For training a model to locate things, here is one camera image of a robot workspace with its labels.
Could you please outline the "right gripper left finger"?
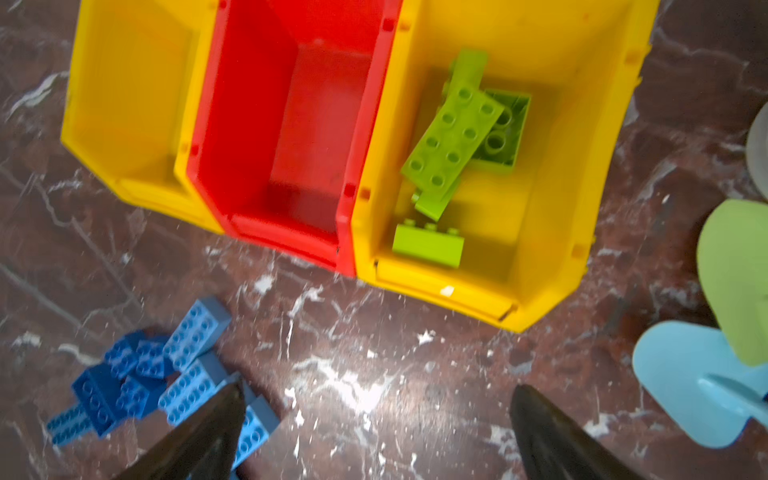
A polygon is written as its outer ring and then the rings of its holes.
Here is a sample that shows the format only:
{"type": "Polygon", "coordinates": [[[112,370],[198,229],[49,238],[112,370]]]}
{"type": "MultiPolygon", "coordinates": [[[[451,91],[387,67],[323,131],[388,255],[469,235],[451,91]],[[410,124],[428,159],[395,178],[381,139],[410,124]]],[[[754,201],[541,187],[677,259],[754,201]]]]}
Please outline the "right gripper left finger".
{"type": "Polygon", "coordinates": [[[228,479],[245,419],[240,383],[225,385],[118,479],[228,479]]]}

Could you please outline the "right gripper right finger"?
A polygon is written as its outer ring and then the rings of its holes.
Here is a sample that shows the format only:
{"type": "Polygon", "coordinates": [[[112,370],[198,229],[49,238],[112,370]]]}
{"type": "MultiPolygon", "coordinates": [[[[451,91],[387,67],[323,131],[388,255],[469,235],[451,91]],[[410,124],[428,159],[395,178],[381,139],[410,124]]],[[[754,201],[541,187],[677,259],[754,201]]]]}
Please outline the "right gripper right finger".
{"type": "Polygon", "coordinates": [[[518,385],[511,423],[529,479],[639,479],[535,387],[518,385]]]}

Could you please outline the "small green lego brick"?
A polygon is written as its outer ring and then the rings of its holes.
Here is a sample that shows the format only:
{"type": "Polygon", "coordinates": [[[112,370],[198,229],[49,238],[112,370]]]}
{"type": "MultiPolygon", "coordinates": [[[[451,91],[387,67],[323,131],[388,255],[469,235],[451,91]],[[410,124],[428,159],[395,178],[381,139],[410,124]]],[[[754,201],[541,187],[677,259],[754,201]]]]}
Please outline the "small green lego brick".
{"type": "Polygon", "coordinates": [[[458,268],[461,263],[465,239],[457,229],[439,231],[434,223],[418,225],[406,219],[396,227],[392,251],[446,267],[458,268]]]}

